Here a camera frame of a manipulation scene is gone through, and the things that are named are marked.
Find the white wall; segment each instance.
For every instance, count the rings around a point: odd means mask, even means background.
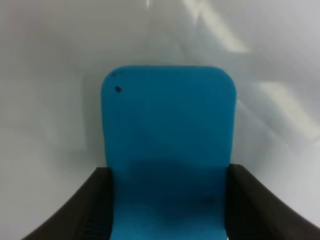
[[[104,166],[100,86],[128,64],[214,65],[237,86],[232,161],[320,226],[316,0],[1,0],[0,238]]]

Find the white background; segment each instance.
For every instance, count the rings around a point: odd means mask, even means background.
[[[237,87],[232,162],[320,227],[318,0],[1,0],[0,239],[105,166],[100,87],[122,65],[210,65]]]

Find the stain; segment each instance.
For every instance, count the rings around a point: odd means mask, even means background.
[[[115,87],[115,90],[116,90],[118,93],[121,93],[122,88],[121,88],[121,87],[119,87],[119,86],[116,86],[116,87]]]

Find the dark spot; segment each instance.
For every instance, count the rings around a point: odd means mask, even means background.
[[[122,88],[121,88],[121,87],[119,87],[119,86],[116,86],[116,87],[115,87],[115,90],[116,90],[118,93],[121,93]]]

